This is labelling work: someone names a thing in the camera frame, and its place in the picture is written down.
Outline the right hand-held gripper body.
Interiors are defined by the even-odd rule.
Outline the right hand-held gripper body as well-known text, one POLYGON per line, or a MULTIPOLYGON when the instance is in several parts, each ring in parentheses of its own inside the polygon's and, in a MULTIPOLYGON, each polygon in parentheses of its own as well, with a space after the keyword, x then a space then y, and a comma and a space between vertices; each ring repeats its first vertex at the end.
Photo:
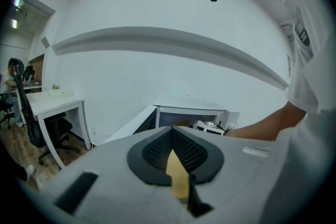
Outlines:
POLYGON ((220 136, 224 136, 225 134, 225 131, 213 122, 197 121, 196 129, 202 132, 212 133, 220 136))

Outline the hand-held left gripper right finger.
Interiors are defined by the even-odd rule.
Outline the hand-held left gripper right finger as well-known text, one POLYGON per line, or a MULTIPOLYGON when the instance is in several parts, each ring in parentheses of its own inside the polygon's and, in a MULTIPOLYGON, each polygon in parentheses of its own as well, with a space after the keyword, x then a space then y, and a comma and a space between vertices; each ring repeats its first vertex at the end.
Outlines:
POLYGON ((274 177, 267 163, 274 143, 172 127, 172 149, 189 178, 188 209, 172 223, 260 223, 274 177))

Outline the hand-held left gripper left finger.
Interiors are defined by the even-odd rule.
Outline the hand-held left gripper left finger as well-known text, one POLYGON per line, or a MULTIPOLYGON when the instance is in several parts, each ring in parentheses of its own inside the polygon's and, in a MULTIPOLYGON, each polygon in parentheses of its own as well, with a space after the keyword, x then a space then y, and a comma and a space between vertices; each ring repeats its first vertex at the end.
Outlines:
POLYGON ((188 223, 170 187, 147 185, 129 169, 127 153, 156 129, 104 143, 61 170, 42 189, 52 204, 85 172, 97 179, 71 217, 79 223, 188 223))

